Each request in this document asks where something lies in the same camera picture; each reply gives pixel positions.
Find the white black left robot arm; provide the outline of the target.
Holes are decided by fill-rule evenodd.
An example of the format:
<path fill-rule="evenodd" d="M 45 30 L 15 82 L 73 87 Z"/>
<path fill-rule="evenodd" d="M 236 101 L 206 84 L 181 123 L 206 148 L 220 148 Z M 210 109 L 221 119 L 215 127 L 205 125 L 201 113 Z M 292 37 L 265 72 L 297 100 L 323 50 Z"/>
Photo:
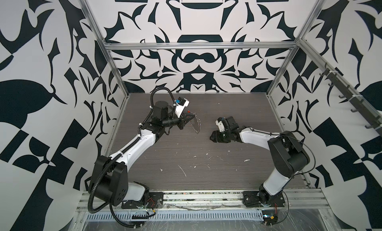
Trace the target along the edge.
<path fill-rule="evenodd" d="M 96 213 L 107 205 L 136 202 L 143 206 L 149 189 L 140 183 L 129 182 L 128 172 L 137 159 L 174 126 L 184 129 L 196 120 L 196 115 L 186 112 L 189 100 L 179 97 L 172 106 L 158 101 L 150 106 L 150 113 L 138 126 L 137 135 L 119 151 L 97 158 L 89 184 L 88 210 Z"/>

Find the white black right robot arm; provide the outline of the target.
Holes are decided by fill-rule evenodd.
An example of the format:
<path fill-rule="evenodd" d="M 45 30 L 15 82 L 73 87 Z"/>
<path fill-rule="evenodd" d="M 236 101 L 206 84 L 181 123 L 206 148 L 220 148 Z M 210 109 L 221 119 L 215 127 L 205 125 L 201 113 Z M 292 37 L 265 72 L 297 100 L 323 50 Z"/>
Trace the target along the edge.
<path fill-rule="evenodd" d="M 274 133 L 257 130 L 250 126 L 239 126 L 231 116 L 220 117 L 215 124 L 218 130 L 212 132 L 211 141 L 252 144 L 270 152 L 275 168 L 259 187 L 256 205 L 271 205 L 276 197 L 282 194 L 289 181 L 310 163 L 310 158 L 304 150 L 302 142 L 296 139 L 290 131 Z"/>

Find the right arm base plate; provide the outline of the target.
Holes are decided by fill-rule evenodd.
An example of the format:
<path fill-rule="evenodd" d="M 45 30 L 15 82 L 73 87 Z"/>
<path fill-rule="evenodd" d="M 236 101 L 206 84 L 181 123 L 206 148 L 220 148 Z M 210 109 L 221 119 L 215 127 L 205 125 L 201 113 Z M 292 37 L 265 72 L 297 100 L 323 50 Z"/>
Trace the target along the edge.
<path fill-rule="evenodd" d="M 282 192 L 271 196 L 265 190 L 261 191 L 244 191 L 243 204 L 247 208 L 260 208 L 260 207 L 284 207 L 285 198 Z"/>

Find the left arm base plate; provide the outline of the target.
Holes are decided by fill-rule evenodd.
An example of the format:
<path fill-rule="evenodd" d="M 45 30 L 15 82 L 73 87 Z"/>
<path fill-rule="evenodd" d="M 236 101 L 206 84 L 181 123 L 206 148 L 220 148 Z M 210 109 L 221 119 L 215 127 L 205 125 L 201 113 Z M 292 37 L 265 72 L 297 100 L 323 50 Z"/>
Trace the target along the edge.
<path fill-rule="evenodd" d="M 121 205 L 122 209 L 155 209 L 163 205 L 163 192 L 146 192 L 139 201 L 126 201 Z"/>

